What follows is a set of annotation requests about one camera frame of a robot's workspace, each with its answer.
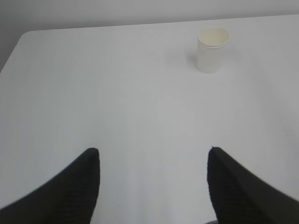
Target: cup rim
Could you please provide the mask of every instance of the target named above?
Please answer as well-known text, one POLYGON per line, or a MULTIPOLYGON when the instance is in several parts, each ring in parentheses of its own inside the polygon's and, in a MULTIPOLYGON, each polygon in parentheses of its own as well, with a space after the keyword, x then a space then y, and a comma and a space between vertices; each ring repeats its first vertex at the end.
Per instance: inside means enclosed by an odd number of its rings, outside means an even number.
POLYGON ((207 47, 207 48, 221 48, 221 47, 223 47, 229 41, 229 39, 230 39, 230 33, 225 28, 218 27, 218 26, 206 27, 203 30, 201 30, 200 32, 198 32, 198 34, 197 34, 197 41, 199 43, 201 43, 202 45, 204 45, 205 47, 207 47), (218 28, 218 29, 221 29, 222 31, 224 31, 228 35, 227 40, 224 41, 224 42, 222 42, 222 43, 220 43, 220 44, 206 44, 206 43, 202 42, 200 40, 199 36, 202 34, 203 31, 208 30, 208 29, 212 29, 212 28, 218 28))

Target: white table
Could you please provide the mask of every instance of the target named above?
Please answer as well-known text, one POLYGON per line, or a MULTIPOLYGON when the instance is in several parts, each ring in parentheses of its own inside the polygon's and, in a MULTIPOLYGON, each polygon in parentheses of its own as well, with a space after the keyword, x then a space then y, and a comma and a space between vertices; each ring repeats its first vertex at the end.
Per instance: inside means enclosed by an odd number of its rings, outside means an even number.
POLYGON ((0 207, 88 147, 101 155, 93 224, 215 219, 219 146, 299 199, 299 15, 24 34, 0 74, 0 207), (224 68, 197 71, 197 32, 231 33, 224 68))

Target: table surface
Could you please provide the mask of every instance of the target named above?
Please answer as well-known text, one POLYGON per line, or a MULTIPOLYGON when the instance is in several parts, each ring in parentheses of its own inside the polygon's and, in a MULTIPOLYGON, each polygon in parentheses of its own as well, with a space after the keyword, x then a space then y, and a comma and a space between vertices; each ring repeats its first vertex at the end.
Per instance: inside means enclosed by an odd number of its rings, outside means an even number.
POLYGON ((206 162, 225 149, 299 199, 299 15, 32 31, 0 74, 0 207, 88 147, 93 224, 215 219, 206 162), (197 33, 231 33, 223 69, 196 69, 197 33))

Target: white paper cup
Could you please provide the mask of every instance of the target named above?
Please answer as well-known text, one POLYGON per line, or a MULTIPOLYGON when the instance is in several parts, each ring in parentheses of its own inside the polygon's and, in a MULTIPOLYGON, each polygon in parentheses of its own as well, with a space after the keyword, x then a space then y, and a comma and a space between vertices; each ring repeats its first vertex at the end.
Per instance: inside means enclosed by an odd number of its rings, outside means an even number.
POLYGON ((217 72, 223 63, 224 45, 229 32, 221 27, 208 27, 198 34, 197 68, 206 74, 217 72))

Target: white wall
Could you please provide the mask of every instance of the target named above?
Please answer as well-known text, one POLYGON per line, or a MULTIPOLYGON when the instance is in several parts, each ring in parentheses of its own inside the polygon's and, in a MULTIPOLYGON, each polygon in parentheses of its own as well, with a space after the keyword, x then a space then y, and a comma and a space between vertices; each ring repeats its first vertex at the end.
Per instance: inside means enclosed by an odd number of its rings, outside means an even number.
POLYGON ((0 24, 0 71, 20 38, 20 31, 0 24))
MULTIPOLYGON (((0 3, 0 21, 17 33, 297 13, 298 0, 2 0, 0 3)), ((7 31, 0 33, 0 61, 7 58, 7 50, 2 51, 11 49, 11 38, 15 39, 7 31)))

